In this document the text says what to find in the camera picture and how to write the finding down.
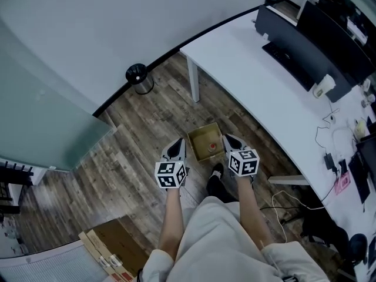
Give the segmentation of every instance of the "black shoe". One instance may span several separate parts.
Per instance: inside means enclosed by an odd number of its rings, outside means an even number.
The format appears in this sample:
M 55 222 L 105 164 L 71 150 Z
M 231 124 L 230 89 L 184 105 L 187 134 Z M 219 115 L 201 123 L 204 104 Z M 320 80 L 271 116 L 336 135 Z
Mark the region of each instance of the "black shoe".
M 211 175 L 213 175 L 213 172 L 219 172 L 219 179 L 221 179 L 223 177 L 223 165 L 221 163 L 216 164 L 211 171 Z

